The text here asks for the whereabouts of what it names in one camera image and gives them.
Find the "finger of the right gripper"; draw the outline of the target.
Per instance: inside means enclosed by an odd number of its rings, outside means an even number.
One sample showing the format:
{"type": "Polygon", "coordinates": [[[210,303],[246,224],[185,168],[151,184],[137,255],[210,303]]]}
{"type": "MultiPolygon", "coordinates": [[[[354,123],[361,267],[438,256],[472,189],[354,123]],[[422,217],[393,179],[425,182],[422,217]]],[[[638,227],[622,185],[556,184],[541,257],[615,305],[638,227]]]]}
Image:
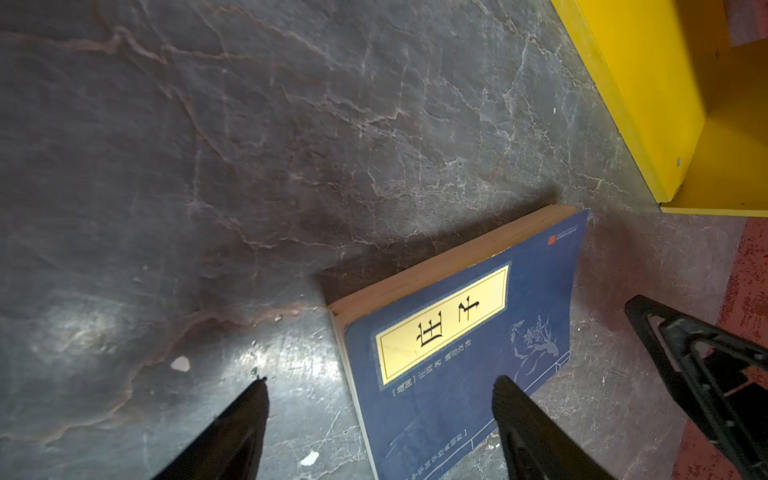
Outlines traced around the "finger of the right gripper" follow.
{"type": "Polygon", "coordinates": [[[744,479],[767,477],[767,349],[643,295],[624,307],[673,400],[744,479]]]}

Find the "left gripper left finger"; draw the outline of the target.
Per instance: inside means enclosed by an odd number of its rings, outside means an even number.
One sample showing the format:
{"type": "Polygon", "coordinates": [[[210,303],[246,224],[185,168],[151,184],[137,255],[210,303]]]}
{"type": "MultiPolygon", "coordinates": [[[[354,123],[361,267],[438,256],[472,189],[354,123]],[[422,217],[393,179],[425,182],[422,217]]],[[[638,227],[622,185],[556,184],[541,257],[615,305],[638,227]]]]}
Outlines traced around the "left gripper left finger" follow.
{"type": "Polygon", "coordinates": [[[268,415],[267,380],[259,378],[155,479],[254,479],[268,415]]]}

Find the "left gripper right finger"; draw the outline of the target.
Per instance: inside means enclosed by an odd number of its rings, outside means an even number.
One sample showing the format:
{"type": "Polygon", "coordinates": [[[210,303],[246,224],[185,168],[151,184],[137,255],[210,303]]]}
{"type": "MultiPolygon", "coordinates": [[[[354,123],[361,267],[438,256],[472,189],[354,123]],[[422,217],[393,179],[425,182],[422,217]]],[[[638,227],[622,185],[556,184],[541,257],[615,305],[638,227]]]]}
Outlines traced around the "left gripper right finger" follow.
{"type": "Polygon", "coordinates": [[[509,377],[494,382],[492,413],[510,479],[610,479],[509,377]]]}

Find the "small navy book left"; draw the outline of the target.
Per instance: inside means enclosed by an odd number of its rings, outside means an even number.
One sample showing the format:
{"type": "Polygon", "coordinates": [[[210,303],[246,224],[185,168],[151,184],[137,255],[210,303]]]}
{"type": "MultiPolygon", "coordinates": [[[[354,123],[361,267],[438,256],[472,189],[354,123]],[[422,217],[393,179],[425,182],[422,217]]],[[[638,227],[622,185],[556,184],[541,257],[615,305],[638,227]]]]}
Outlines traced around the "small navy book left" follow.
{"type": "Polygon", "coordinates": [[[569,360],[589,214],[549,205],[330,307],[378,479],[437,479],[495,429],[506,376],[533,393],[569,360]]]}

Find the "yellow pink blue bookshelf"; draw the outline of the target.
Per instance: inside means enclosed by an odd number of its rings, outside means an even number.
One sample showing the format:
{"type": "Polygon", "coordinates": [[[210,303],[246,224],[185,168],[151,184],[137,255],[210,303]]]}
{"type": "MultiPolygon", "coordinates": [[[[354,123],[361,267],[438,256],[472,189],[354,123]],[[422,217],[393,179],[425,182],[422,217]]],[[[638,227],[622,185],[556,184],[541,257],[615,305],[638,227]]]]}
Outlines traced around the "yellow pink blue bookshelf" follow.
{"type": "Polygon", "coordinates": [[[767,5],[558,1],[662,211],[767,213],[767,5]]]}

